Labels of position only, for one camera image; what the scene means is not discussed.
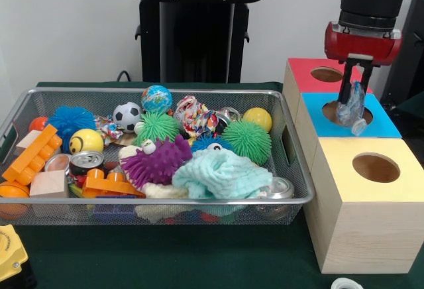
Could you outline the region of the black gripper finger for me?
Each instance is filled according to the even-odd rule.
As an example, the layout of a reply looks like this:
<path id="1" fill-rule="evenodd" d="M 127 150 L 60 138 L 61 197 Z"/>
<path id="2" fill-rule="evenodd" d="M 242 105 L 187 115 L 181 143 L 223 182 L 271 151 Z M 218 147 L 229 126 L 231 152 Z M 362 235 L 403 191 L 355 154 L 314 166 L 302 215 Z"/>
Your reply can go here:
<path id="1" fill-rule="evenodd" d="M 351 75 L 352 69 L 355 66 L 354 60 L 347 60 L 344 66 L 343 79 L 341 83 L 341 89 L 339 92 L 338 102 L 340 104 L 346 105 L 350 95 L 351 89 Z"/>
<path id="2" fill-rule="evenodd" d="M 372 75 L 372 65 L 361 65 L 361 68 L 363 68 L 362 72 L 362 79 L 360 81 L 360 86 L 364 93 L 367 92 L 368 84 L 370 81 L 370 77 Z"/>

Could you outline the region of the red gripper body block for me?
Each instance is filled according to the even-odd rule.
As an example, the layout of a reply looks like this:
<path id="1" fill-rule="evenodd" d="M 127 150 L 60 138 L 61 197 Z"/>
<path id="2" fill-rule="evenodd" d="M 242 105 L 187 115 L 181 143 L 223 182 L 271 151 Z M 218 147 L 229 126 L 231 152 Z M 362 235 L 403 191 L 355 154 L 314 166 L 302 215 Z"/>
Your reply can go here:
<path id="1" fill-rule="evenodd" d="M 332 60 L 359 59 L 370 61 L 373 66 L 389 66 L 398 55 L 401 42 L 398 29 L 373 31 L 330 22 L 325 30 L 324 49 L 327 58 Z"/>

